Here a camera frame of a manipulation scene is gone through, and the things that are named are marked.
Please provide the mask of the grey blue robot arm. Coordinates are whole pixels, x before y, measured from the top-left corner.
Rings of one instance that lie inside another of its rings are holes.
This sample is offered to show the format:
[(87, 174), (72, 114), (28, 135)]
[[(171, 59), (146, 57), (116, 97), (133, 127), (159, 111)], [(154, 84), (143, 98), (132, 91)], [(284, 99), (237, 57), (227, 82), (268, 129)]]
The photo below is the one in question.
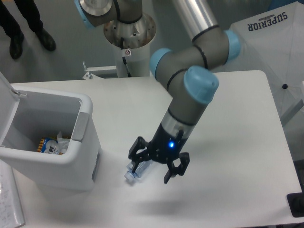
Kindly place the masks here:
[(237, 35), (219, 27), (206, 1), (176, 0), (173, 4), (192, 45), (179, 52), (161, 48), (151, 54), (156, 24), (143, 12), (140, 0), (75, 2), (86, 26), (103, 25), (114, 47), (119, 77), (153, 75), (172, 96), (153, 139), (147, 142), (138, 137), (130, 148), (128, 181), (138, 178), (153, 161), (168, 166), (164, 182), (185, 173), (190, 156), (182, 148), (219, 86), (211, 70), (240, 53)]

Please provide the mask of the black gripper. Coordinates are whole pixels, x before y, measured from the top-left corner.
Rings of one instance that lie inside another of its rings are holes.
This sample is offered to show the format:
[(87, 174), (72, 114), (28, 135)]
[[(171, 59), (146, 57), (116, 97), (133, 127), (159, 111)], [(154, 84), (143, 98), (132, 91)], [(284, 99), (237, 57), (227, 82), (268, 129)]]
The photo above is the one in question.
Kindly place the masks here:
[[(160, 124), (153, 139), (148, 143), (141, 136), (135, 140), (129, 150), (128, 158), (132, 160), (132, 173), (135, 173), (141, 162), (149, 160), (167, 164), (168, 171), (164, 176), (164, 184), (176, 175), (183, 176), (190, 162), (188, 152), (181, 152), (186, 140), (185, 131), (178, 129), (176, 133), (167, 132)], [(174, 160), (180, 159), (176, 167)]]

